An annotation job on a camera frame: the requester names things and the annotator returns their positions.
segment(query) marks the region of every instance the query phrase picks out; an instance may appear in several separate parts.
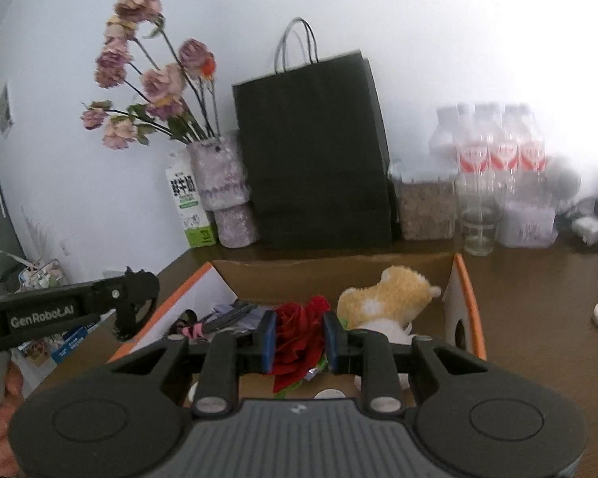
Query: purple vase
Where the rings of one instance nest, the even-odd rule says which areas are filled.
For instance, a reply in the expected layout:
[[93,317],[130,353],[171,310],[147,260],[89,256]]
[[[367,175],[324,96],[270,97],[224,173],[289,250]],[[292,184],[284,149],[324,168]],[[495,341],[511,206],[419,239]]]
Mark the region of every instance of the purple vase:
[[259,230],[249,204],[240,204],[225,210],[215,210],[219,242],[227,248],[243,248],[259,240]]
[[250,199],[238,133],[229,132],[187,146],[205,210],[224,210]]

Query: green label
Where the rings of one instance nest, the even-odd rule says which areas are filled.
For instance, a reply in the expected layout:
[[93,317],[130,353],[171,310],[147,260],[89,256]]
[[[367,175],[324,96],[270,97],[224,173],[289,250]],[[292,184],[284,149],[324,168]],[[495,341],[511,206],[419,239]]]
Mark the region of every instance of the green label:
[[190,196],[186,196],[185,198],[180,198],[180,208],[190,208],[192,206],[197,206],[199,204],[199,201],[197,201],[195,198],[192,198]]
[[186,238],[188,239],[188,244],[192,248],[212,246],[217,243],[212,226],[210,225],[202,228],[189,228],[186,230]]

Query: red rose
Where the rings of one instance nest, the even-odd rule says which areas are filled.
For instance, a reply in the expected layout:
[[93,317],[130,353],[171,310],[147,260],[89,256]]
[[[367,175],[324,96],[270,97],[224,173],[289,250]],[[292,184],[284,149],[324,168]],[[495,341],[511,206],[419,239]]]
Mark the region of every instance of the red rose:
[[283,390],[305,377],[315,367],[323,352],[321,316],[330,309],[322,296],[313,296],[306,307],[289,302],[279,306],[277,313],[277,349],[272,374],[273,393]]

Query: stuffed dog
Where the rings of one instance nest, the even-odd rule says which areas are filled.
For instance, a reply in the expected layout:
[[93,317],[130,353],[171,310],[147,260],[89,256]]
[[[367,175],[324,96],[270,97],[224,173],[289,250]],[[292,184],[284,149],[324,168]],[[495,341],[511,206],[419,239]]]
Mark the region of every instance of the stuffed dog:
[[[388,337],[390,343],[409,345],[414,335],[412,320],[434,298],[441,288],[431,285],[416,271],[404,266],[391,266],[381,274],[381,281],[365,289],[346,289],[338,300],[336,314],[347,329],[368,329]],[[401,388],[408,387],[407,374],[399,374]],[[361,389],[361,378],[354,380]]]

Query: table surface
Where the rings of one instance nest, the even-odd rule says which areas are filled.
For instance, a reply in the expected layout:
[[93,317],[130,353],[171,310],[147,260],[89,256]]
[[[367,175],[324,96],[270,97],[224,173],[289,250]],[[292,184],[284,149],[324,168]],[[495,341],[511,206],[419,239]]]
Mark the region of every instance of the table surface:
[[[451,252],[452,241],[394,245],[392,252]],[[381,253],[386,250],[364,250]],[[184,253],[160,273],[165,300],[205,261],[274,260],[359,254],[356,250],[271,251],[209,247]],[[576,474],[598,478],[598,253],[580,254],[565,242],[546,250],[497,248],[488,257],[465,256],[480,308],[488,359],[549,386],[585,412],[589,441]],[[44,382],[64,382],[105,363],[119,347],[107,327],[96,329]]]

